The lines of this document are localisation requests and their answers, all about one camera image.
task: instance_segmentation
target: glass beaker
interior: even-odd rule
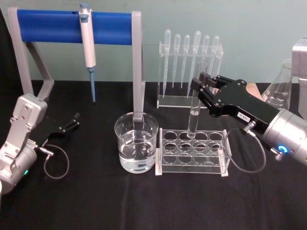
[[[206,71],[207,71],[207,62],[203,60],[199,61],[197,62],[196,74],[194,77],[199,79],[201,72],[206,73]],[[195,138],[200,110],[201,110],[201,102],[198,99],[198,92],[193,90],[189,124],[188,124],[188,134],[187,134],[188,138],[190,139]]]
[[[114,130],[118,138],[119,161],[130,173],[144,173],[155,162],[158,122],[146,113],[121,116]]]
[[[279,75],[261,95],[263,101],[277,109],[289,110],[292,86],[291,68],[291,59],[285,59]]]

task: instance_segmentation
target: black tablecloth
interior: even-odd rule
[[[264,89],[267,84],[259,86]],[[96,88],[93,105],[88,82],[56,82],[46,119],[65,123],[75,112],[81,114],[80,128],[61,143],[70,158],[69,174],[59,181],[46,177],[45,155],[38,153],[29,174],[2,197],[0,230],[307,229],[307,167],[290,157],[276,162],[267,152],[265,169],[254,175],[232,164],[228,177],[155,176],[154,168],[144,174],[126,172],[118,159],[114,123],[132,111],[132,84],[97,82]],[[0,90],[1,143],[20,94],[14,86]],[[294,84],[292,112],[297,113],[297,104],[298,85]],[[156,108],[156,83],[146,84],[144,111],[162,128],[187,128],[189,109]],[[201,111],[199,129],[237,126],[241,125],[230,117],[213,118]],[[230,144],[242,167],[261,164],[260,149],[252,138],[234,133]],[[60,156],[49,164],[53,173],[65,171]]]

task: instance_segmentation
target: test tube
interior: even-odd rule
[[[202,60],[197,62],[197,68],[196,68],[196,74],[195,78],[199,79],[201,72],[207,71],[207,62]],[[190,109],[190,116],[189,116],[189,124],[188,124],[188,133],[187,136],[188,138],[192,139],[195,138],[195,134],[197,131],[197,124],[198,124],[198,117],[200,114],[201,110],[201,102],[197,98],[198,92],[193,90],[193,95],[192,95],[192,103],[191,103],[191,109]]]

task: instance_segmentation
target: test tube rack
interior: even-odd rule
[[[159,150],[156,152],[155,174],[212,173],[228,176],[231,155],[227,132],[198,131],[189,139],[186,130],[160,128]]]
[[[177,68],[176,68],[176,76],[175,83],[173,85],[173,63],[174,57],[176,55],[175,44],[172,43],[168,49],[168,65],[167,65],[167,81],[166,81],[166,91],[163,95],[163,83],[164,83],[164,67],[165,67],[165,44],[160,41],[159,43],[159,64],[158,64],[158,90],[157,90],[157,108],[159,107],[185,107],[189,108],[191,106],[191,95],[192,91],[190,91],[189,96],[187,97],[187,88],[188,81],[190,76],[190,71],[192,69],[195,70],[196,63],[200,60],[205,60],[208,64],[207,73],[211,76],[217,76],[220,73],[220,68],[223,60],[223,47],[222,44],[217,44],[217,47],[208,46],[207,54],[203,52],[204,46],[198,46],[196,62],[192,67],[192,59],[193,59],[193,44],[189,45],[187,60],[184,72],[184,83],[181,82],[181,68],[183,65],[183,59],[185,55],[184,45],[179,45],[179,50],[177,53]]]

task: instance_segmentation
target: dropper stand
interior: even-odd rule
[[[189,46],[187,63],[186,63],[186,71],[184,74],[184,80],[186,83],[183,84],[181,88],[181,72],[180,69],[182,67],[182,59],[184,56],[183,45],[179,46],[178,51],[178,59],[177,59],[177,70],[175,76],[175,84],[172,87],[172,63],[174,61],[175,49],[174,44],[171,44],[168,56],[168,72],[167,72],[167,87],[165,91],[165,95],[163,96],[163,75],[164,75],[164,61],[165,61],[165,49],[164,44],[162,42],[159,43],[159,66],[158,66],[158,91],[157,91],[157,108],[159,107],[185,107],[189,108],[191,106],[192,99],[192,91],[190,91],[189,97],[187,97],[187,88],[189,81],[189,74],[191,69],[191,61],[193,57],[193,45]],[[199,46],[197,51],[196,63],[199,60],[205,58],[206,62],[210,64],[213,61],[213,68],[211,72],[207,72],[211,76],[217,76],[220,72],[222,60],[223,60],[223,47],[222,44],[219,44],[217,47],[217,51],[212,53],[212,46],[208,47],[207,55],[205,55],[202,51],[203,46]]]

